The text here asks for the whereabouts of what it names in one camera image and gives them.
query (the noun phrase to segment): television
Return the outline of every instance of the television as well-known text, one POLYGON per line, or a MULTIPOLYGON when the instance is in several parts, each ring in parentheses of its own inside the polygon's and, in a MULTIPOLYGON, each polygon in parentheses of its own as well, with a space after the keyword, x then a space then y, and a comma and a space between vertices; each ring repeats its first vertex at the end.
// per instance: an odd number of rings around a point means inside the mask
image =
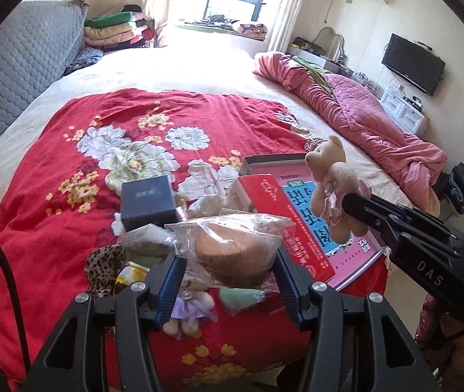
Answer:
POLYGON ((444 75, 439 57, 418 44, 392 34, 382 64, 426 94, 434 95, 444 75))

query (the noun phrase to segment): dark blue box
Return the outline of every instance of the dark blue box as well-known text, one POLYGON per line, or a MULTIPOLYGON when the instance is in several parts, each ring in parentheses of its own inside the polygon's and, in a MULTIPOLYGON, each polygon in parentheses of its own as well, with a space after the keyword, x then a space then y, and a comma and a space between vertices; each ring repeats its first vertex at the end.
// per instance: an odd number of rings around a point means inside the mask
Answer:
POLYGON ((147 224, 178 222, 174 192, 167 175, 130 181, 121 186, 121 222, 127 231, 147 224))

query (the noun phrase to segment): brown round object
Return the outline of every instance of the brown round object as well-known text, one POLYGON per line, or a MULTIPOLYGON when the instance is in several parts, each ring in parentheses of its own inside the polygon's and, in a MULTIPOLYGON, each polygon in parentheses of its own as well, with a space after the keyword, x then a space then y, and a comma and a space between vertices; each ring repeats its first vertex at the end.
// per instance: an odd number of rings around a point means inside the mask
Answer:
POLYGON ((196 238, 194 250, 212 277, 227 287, 261 286, 272 269, 281 239, 215 223, 206 227, 218 237, 202 230, 196 238))

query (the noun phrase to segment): stuffed toy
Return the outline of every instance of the stuffed toy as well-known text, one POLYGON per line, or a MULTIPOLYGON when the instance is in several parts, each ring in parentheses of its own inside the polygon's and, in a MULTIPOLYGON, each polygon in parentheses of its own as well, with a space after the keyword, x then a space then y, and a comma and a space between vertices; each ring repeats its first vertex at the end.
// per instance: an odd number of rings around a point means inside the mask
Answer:
POLYGON ((305 162, 317 183, 310 200, 312 213, 326 221, 330 236, 340 245, 348 242, 352 233, 364 236, 368 226, 345 214, 342 201, 350 193, 370 197, 371 188, 346 165, 346 154, 338 137, 316 139, 308 146, 314 150, 306 154, 305 162))
POLYGON ((163 331, 180 339, 182 334, 193 336, 206 319, 217 321, 212 314, 214 299, 207 293, 208 287, 202 283, 184 280, 169 321, 163 324, 163 331))

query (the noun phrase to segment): windowsill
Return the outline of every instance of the windowsill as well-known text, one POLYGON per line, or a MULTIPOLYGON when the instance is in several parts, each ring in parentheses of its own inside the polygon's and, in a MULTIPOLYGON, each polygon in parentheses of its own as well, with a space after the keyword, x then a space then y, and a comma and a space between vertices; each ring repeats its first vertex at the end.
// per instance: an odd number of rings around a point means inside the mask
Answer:
POLYGON ((229 31, 226 29, 221 29, 221 28, 212 27, 212 26, 192 25, 190 23, 176 23, 174 26, 181 28, 181 29, 188 29, 190 31, 199 31, 199 32, 206 32, 206 33, 217 32, 218 34, 236 35, 239 37, 248 38, 249 40, 259 41, 261 43, 264 41, 264 39, 252 38, 247 35, 238 34, 235 31, 229 31))

